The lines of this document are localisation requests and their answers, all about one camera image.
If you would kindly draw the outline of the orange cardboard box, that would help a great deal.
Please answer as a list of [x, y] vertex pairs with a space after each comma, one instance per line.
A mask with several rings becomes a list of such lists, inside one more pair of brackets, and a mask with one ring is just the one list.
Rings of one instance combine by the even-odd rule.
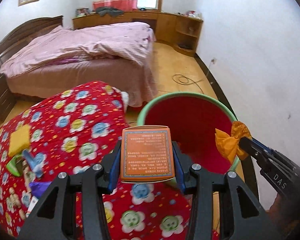
[[175, 177], [167, 126], [143, 125], [122, 131], [120, 179], [123, 183], [159, 183]]

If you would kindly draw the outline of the blue plastic toy piece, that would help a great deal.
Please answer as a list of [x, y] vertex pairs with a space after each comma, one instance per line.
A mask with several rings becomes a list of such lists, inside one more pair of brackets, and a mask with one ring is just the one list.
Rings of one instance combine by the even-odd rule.
[[22, 151], [23, 158], [27, 161], [30, 169], [36, 175], [37, 178], [43, 176], [43, 166], [45, 161], [45, 155], [37, 153], [33, 156], [28, 149]]

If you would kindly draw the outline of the red floral quilt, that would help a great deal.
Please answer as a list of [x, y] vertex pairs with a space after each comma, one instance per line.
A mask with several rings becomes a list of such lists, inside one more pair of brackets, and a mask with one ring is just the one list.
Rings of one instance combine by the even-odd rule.
[[[30, 153], [45, 155], [43, 176], [37, 182], [53, 181], [61, 172], [86, 171], [113, 151], [127, 128], [122, 92], [95, 81], [66, 90], [19, 114], [0, 128], [0, 227], [18, 236], [32, 192], [24, 176], [16, 177], [6, 165], [10, 135], [30, 125]], [[13, 206], [9, 188], [14, 188], [21, 207]], [[184, 239], [189, 228], [190, 198], [167, 183], [118, 183], [103, 197], [107, 226], [112, 239]]]

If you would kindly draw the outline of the dark clothes pile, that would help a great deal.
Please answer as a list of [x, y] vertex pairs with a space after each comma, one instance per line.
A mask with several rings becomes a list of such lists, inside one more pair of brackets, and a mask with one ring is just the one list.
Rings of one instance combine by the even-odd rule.
[[106, 16], [106, 14], [108, 14], [110, 17], [117, 17], [123, 15], [124, 11], [115, 7], [98, 7], [95, 9], [95, 13], [101, 17]]

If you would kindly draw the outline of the pink duvet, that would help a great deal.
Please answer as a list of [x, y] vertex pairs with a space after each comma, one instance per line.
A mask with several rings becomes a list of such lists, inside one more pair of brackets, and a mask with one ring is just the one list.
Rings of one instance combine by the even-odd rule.
[[154, 31], [143, 22], [77, 30], [58, 26], [12, 55], [1, 65], [0, 72], [13, 78], [41, 67], [114, 57], [142, 65], [154, 41]]

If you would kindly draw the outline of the yellow foam pad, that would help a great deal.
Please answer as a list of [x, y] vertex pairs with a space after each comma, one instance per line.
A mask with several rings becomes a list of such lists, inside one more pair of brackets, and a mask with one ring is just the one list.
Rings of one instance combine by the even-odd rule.
[[8, 156], [13, 157], [30, 146], [30, 125], [21, 126], [10, 135]]

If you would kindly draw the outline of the peanut shell upper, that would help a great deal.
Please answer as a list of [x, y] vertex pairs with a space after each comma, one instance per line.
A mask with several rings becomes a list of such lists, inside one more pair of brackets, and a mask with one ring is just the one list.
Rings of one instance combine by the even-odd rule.
[[13, 203], [13, 206], [21, 207], [21, 202], [19, 200], [18, 195], [15, 193], [14, 188], [10, 187], [9, 193], [10, 193], [10, 199]]

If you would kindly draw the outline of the dark wooden bed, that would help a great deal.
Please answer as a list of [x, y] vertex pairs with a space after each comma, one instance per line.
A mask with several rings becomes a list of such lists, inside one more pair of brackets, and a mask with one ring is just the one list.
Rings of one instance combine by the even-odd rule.
[[[34, 38], [58, 26], [65, 28], [62, 16], [35, 18], [16, 27], [0, 42], [0, 67]], [[153, 74], [153, 43], [142, 65], [114, 57], [41, 67], [13, 78], [4, 75], [12, 93], [41, 99], [87, 82], [103, 81], [128, 93], [130, 106], [140, 107], [158, 92]]]

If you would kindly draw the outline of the long wooden side cabinet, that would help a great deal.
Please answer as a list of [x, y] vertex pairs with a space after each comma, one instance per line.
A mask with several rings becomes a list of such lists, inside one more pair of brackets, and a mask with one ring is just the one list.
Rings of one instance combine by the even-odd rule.
[[203, 20], [186, 15], [158, 11], [126, 11], [112, 17], [92, 14], [72, 19], [75, 29], [125, 22], [143, 22], [150, 25], [157, 42], [172, 46], [183, 55], [194, 57], [203, 25]]

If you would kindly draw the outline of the green paper packet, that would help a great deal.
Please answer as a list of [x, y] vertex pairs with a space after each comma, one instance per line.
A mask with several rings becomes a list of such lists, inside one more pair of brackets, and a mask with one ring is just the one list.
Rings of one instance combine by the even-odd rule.
[[23, 157], [21, 154], [16, 154], [6, 165], [10, 174], [16, 177], [23, 175]]

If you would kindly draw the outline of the wooden block stick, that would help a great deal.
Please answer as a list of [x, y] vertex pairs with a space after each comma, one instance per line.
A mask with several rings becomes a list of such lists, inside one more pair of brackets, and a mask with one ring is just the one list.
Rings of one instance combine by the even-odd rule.
[[24, 175], [24, 180], [25, 180], [25, 186], [26, 186], [27, 190], [30, 191], [31, 190], [30, 183], [35, 180], [36, 175], [31, 171], [28, 163], [25, 160], [23, 160], [22, 166], [23, 166], [23, 175]]

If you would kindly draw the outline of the red green trash bin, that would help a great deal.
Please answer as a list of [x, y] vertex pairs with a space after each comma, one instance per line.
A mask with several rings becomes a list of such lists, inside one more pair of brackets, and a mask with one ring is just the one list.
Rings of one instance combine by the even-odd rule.
[[183, 154], [210, 172], [225, 174], [237, 168], [239, 159], [229, 161], [219, 153], [215, 130], [229, 134], [235, 120], [224, 104], [210, 96], [174, 92], [147, 103], [139, 113], [137, 124], [167, 126], [172, 141], [177, 142]]

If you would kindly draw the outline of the white blue medicine box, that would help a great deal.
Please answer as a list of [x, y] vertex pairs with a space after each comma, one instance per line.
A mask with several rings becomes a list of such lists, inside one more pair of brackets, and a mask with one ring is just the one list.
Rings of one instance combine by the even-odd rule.
[[36, 196], [33, 196], [31, 198], [31, 201], [30, 201], [30, 204], [29, 204], [29, 207], [27, 209], [27, 212], [26, 212], [26, 218], [29, 217], [30, 213], [32, 212], [32, 210], [34, 209], [35, 205], [37, 204], [38, 202], [38, 198]]

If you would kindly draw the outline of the peanut shell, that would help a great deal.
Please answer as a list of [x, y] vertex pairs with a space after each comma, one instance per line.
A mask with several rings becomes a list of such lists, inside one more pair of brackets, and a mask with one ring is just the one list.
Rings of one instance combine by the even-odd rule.
[[15, 193], [14, 188], [10, 187], [9, 193], [10, 193], [10, 199], [13, 203], [13, 206], [21, 207], [21, 202], [19, 200], [18, 195]]
[[25, 220], [26, 219], [26, 215], [24, 213], [24, 211], [22, 209], [19, 210], [19, 216], [22, 220]]

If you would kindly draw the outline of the dark wooden nightstand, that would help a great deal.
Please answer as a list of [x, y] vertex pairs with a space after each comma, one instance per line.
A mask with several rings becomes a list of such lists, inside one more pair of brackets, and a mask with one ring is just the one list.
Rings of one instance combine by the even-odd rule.
[[15, 97], [7, 85], [5, 75], [0, 74], [0, 121], [7, 118], [15, 103]]

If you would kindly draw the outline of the photo frame on cabinet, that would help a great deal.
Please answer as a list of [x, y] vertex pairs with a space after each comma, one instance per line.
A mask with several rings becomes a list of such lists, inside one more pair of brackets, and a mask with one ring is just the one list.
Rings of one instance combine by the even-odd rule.
[[76, 9], [76, 17], [85, 17], [90, 15], [89, 8], [77, 8]]

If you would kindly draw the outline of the peanut shell lower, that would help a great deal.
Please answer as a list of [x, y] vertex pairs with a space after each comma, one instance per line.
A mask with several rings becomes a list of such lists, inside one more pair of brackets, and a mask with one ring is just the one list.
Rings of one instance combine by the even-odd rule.
[[19, 216], [22, 220], [25, 220], [26, 219], [26, 215], [24, 213], [24, 211], [22, 209], [19, 210]]

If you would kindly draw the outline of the orange tissue paper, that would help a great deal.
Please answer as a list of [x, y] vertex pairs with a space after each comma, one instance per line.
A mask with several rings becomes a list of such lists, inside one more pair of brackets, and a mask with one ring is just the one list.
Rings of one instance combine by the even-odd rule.
[[239, 147], [239, 141], [243, 137], [252, 139], [251, 133], [247, 126], [240, 121], [234, 121], [232, 123], [230, 134], [227, 134], [219, 129], [215, 129], [215, 142], [217, 150], [221, 156], [227, 159], [231, 164], [234, 163], [236, 157], [238, 157], [240, 160], [244, 160], [248, 157], [248, 154]]

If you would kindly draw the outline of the purple plastic wrapper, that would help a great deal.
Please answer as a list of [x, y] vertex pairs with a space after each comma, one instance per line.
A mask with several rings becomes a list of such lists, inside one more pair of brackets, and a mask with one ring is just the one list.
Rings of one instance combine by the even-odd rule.
[[51, 184], [50, 181], [47, 181], [47, 182], [33, 181], [33, 182], [29, 183], [29, 186], [30, 186], [32, 195], [39, 199], [43, 195], [43, 193], [48, 189], [50, 184]]

